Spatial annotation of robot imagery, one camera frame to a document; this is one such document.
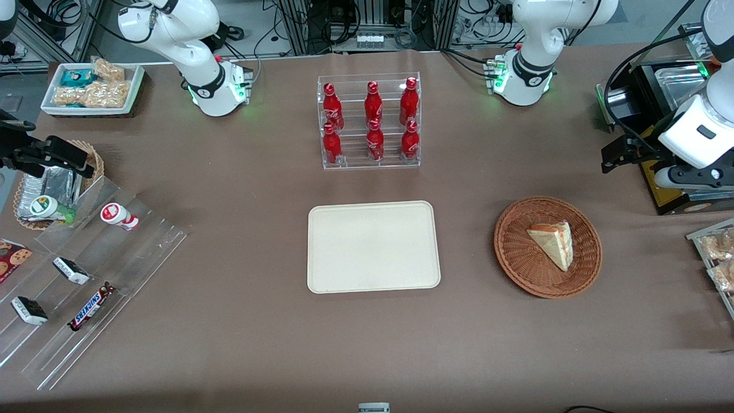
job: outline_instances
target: sandwich slice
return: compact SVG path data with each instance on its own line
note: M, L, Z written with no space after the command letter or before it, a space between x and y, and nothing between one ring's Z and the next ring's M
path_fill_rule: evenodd
M568 271L573 262L573 240L568 222L533 225L528 229L528 235L558 268Z

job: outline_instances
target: small bottle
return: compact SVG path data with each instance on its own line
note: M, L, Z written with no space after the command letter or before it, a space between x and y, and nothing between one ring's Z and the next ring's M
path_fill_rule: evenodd
M418 136L418 123L408 121L400 145L400 158L404 162L415 162L415 158L418 157L418 145L420 141L421 138Z
M105 205L99 212L99 217L104 222L119 226L125 231L132 231L140 224L137 215L116 202Z
M334 91L334 84L324 85L324 115L326 122L333 123L338 130L344 129L344 114L341 111L341 101Z
M365 117L366 123L369 125L369 121L377 119L382 121L382 98L379 96L377 91L377 82L371 80L367 84L367 99L365 99Z
M367 157L370 160L379 162L385 155L385 136L379 129L382 122L379 119L369 121L369 132L367 132Z
M339 165L344 162L344 155L341 153L341 140L339 135L334 132L334 125L331 123L324 125L324 150L326 151L326 160L331 165Z
M415 77L409 77L405 81L405 91L400 98L400 124L405 125L408 121L414 121L418 113L418 80Z
M55 198L47 195L36 197L31 202L31 213L46 220L59 221L62 225L71 225L76 218L76 209L60 204Z

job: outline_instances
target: red bottle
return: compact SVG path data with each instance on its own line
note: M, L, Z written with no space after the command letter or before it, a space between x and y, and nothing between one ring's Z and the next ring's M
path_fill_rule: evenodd
M369 121L369 132L367 132L367 157L373 161L381 161L385 155L385 136L379 128L382 122L379 119Z
M418 91L415 87L418 80L415 77L409 77L405 81L405 91L400 98L400 124L405 125L408 121L414 121L418 113Z
M344 155L341 153L341 140L339 135L334 132L334 125L331 123L324 125L324 150L326 151L326 160L331 165L339 165L344 161Z
M418 156L418 144L421 138L418 136L418 123L408 121L403 140L400 145L400 157L406 162L413 162Z
M344 129L344 114L341 111L341 101L336 96L334 84L327 83L324 85L324 115L326 121L331 122L337 129Z
M382 98L379 97L377 92L377 82L371 80L367 84L367 99L365 99L365 117L366 123L369 125L369 121L377 119L382 121Z

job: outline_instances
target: table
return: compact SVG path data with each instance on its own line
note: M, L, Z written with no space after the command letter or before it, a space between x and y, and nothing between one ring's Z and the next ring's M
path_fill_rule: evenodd
M172 65L146 68L134 119L42 114L37 136L92 143L108 177L189 237L52 392L11 359L3 410L731 412L732 323L685 239L729 215L660 218L638 168L600 172L613 136L594 85L636 49L569 48L526 108L441 54L405 51L268 60L251 105L224 118L192 105ZM422 166L323 171L316 77L402 71L423 79ZM500 269L495 220L530 195L596 225L605 258L585 293L534 298ZM308 290L311 208L406 200L435 209L438 287ZM37 235L0 218L3 237Z

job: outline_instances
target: brown woven basket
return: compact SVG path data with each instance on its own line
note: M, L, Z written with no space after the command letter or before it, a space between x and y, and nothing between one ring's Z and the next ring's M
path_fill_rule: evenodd
M567 221L573 237L573 263L561 271L527 233L535 224ZM510 205L495 226L495 252L505 273L525 291L543 298L577 295L601 270L599 234L573 205L557 198L534 196Z
M97 178L104 175L104 161L102 160L102 158L100 158L97 151L94 150L94 147L91 146L89 143L86 143L83 140L70 140L69 143L87 152L87 164L94 167L94 175L91 178L85 179L84 181L81 182L81 193L83 193L90 186L92 186L92 184L94 183L94 181L97 180ZM25 181L26 181L26 176L23 175L23 178L21 179L21 183L18 185L18 189L15 191L15 196L13 197L13 200L12 200L12 210L15 213L15 219L18 220L18 222L22 226L28 229L33 229L35 231L43 231L47 229L53 223L52 220L27 222L27 221L24 221L18 218L18 205L21 204L21 193L23 193L23 183Z

